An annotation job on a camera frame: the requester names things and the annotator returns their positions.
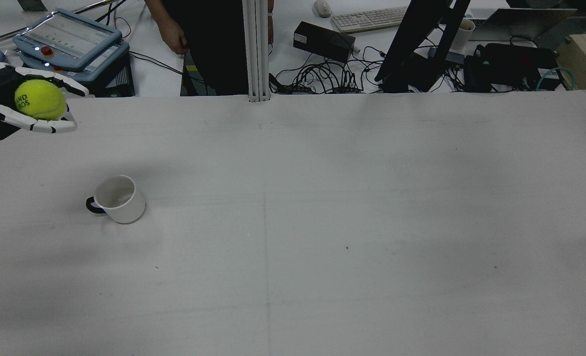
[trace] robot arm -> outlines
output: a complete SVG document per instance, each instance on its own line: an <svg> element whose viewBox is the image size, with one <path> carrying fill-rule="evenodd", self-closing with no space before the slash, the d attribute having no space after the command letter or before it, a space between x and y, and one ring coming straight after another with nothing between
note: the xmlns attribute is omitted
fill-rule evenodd
<svg viewBox="0 0 586 356"><path fill-rule="evenodd" d="M44 79L59 88L64 88L78 96L86 96L89 90L71 78L54 72L32 68L13 67L0 63L0 120L17 128L37 131L40 133L66 133L74 131L78 124L73 118L69 107L60 120L37 120L18 111L15 108L14 92L18 86L28 79Z"/></svg>

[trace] keyboard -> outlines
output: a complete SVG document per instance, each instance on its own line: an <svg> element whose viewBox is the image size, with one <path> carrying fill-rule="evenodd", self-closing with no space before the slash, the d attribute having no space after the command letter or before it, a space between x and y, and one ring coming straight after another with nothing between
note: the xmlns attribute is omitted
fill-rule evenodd
<svg viewBox="0 0 586 356"><path fill-rule="evenodd" d="M330 18L336 28L345 34L398 27L405 16L406 6L388 9L337 14Z"/></svg>
<svg viewBox="0 0 586 356"><path fill-rule="evenodd" d="M484 23L487 19L486 18L471 18L471 22L475 25L475 28L478 28Z"/></svg>

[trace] yellow tennis ball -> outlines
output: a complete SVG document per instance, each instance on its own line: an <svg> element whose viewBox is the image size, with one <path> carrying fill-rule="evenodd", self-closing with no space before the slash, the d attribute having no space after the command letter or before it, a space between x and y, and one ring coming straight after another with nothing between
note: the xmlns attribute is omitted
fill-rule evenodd
<svg viewBox="0 0 586 356"><path fill-rule="evenodd" d="M66 101L60 88L42 79L22 83L14 94L18 111L33 119L59 120L66 110Z"/></svg>

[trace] black pants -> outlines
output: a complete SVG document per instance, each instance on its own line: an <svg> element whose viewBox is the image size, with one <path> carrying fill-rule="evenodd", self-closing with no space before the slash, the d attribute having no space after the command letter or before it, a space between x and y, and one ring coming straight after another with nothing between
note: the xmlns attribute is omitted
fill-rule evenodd
<svg viewBox="0 0 586 356"><path fill-rule="evenodd" d="M189 54L217 95L248 94L241 0L164 0L182 27Z"/></svg>

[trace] mug handle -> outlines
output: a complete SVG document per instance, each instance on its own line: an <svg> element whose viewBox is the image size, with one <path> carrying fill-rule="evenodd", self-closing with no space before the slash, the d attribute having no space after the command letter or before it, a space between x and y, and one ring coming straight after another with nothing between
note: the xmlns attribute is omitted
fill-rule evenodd
<svg viewBox="0 0 586 356"><path fill-rule="evenodd" d="M104 210L102 208L94 207L93 205L91 205L92 203L94 203L94 196L90 196L87 199L87 209L89 210L89 212L92 212L94 214L105 214L106 213L106 210Z"/></svg>

